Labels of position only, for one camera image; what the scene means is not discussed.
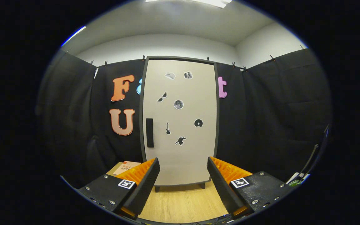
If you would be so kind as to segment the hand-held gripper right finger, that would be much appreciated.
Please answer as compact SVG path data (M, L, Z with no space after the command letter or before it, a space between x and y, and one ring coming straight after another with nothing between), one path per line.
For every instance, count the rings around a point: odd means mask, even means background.
M208 157L207 170L222 203L234 219L257 214L295 189L267 172L251 173L215 157Z

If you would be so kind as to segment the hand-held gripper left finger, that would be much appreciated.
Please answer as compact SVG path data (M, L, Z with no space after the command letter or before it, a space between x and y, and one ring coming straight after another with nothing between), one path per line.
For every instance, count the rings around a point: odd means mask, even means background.
M157 157L119 175L101 175L78 192L113 213L136 219L146 204L160 172Z

